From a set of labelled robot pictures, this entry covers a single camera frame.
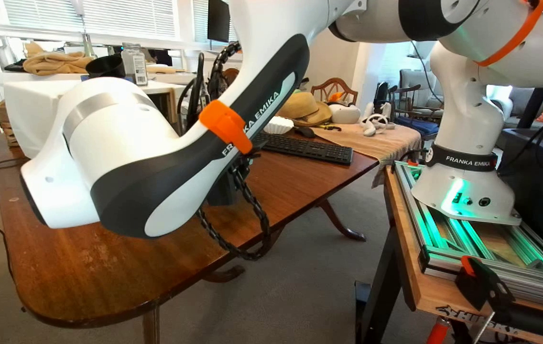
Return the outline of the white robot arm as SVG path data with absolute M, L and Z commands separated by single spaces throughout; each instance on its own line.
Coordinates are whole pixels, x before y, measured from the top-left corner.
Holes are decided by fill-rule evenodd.
M 226 0 L 241 42 L 234 84 L 178 134 L 132 82 L 65 92 L 21 176 L 50 227 L 102 224 L 130 237 L 182 227 L 287 101 L 322 31 L 352 42 L 429 40 L 444 117 L 417 201 L 461 220 L 517 224 L 496 172 L 503 119 L 492 84 L 543 88 L 543 0 Z

